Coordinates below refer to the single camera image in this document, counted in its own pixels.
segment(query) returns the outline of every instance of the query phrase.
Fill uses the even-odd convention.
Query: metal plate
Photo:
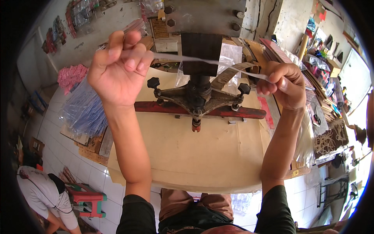
[[[166,14],[166,21],[173,19],[175,25],[168,26],[169,33],[205,33],[239,37],[240,30],[232,29],[233,23],[242,26],[243,19],[235,11],[245,11],[245,0],[164,0],[165,8],[172,6],[173,12]]]

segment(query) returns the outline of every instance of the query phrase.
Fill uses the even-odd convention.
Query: pink shredded material
[[[64,89],[64,94],[67,95],[71,88],[83,80],[88,72],[88,68],[79,64],[78,66],[64,67],[58,71],[57,82],[61,88]]]

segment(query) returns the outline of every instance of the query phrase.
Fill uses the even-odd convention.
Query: red wooden beam
[[[159,113],[173,113],[173,114],[189,114],[183,107],[166,101],[161,106],[155,101],[137,101],[134,104],[135,111],[138,112],[159,112]],[[263,119],[266,116],[266,111],[253,108],[240,107],[238,111],[233,111],[231,106],[223,106],[217,108],[206,115],[220,116],[220,117],[238,117],[248,119]]]

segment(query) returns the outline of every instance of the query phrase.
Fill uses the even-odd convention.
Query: person's left hand
[[[106,50],[97,51],[92,59],[87,80],[103,103],[111,107],[131,107],[143,85],[153,60],[153,52],[138,43],[140,32],[131,31],[124,38],[123,31],[109,36]]]

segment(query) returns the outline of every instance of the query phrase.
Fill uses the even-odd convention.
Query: hand
[[[259,80],[257,83],[258,94],[274,94],[277,102],[285,109],[305,108],[305,82],[297,65],[270,61],[266,69],[261,70],[261,73],[267,74],[273,84]]]
[[[131,31],[124,38],[123,31],[109,36],[106,50],[97,51],[88,71],[87,80],[103,103],[114,107],[131,107],[143,85],[153,60],[153,53],[138,43],[140,32]],[[122,50],[128,56],[121,57]]]

